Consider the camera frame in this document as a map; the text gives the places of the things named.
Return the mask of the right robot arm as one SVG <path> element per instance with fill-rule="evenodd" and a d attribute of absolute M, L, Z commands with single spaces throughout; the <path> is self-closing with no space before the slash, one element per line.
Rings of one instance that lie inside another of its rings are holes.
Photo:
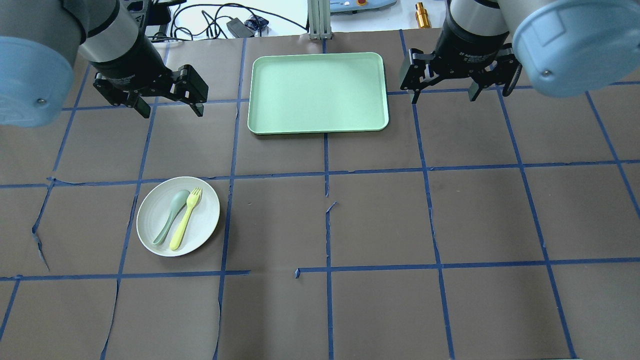
<path fill-rule="evenodd" d="M 526 73 L 548 97 L 617 82 L 639 66 L 637 0 L 448 0 L 432 52 L 407 50 L 399 87 L 413 94 L 471 79 L 470 101 L 494 85 L 509 96 Z"/>

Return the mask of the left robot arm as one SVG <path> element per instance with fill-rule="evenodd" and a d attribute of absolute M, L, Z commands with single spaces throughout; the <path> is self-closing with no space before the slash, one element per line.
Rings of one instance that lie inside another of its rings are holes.
<path fill-rule="evenodd" d="M 148 119 L 146 97 L 186 104 L 202 117 L 208 85 L 190 64 L 173 71 L 146 35 L 152 3 L 126 0 L 3 0 L 0 123 L 45 126 L 62 111 L 77 56 L 94 67 L 93 87 L 114 107 Z"/>

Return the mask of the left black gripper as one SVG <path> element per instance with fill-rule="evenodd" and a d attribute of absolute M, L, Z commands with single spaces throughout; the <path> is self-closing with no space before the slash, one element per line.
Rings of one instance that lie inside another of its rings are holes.
<path fill-rule="evenodd" d="M 143 97 L 163 97 L 188 104 L 197 117 L 204 115 L 209 86 L 191 64 L 177 70 L 165 66 L 146 36 L 138 36 L 120 57 L 93 62 L 93 87 L 112 106 L 127 105 L 150 119 L 151 107 Z"/>

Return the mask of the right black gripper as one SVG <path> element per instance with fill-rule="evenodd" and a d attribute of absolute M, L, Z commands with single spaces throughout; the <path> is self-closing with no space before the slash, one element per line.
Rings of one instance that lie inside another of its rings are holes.
<path fill-rule="evenodd" d="M 434 51 L 407 50 L 400 66 L 399 88 L 412 93 L 412 105 L 418 103 L 423 89 L 452 79 L 472 79 L 468 87 L 471 102 L 492 85 L 502 85 L 502 95 L 507 97 L 522 73 L 512 44 L 506 42 L 508 34 L 478 35 L 454 20 L 445 20 Z"/>

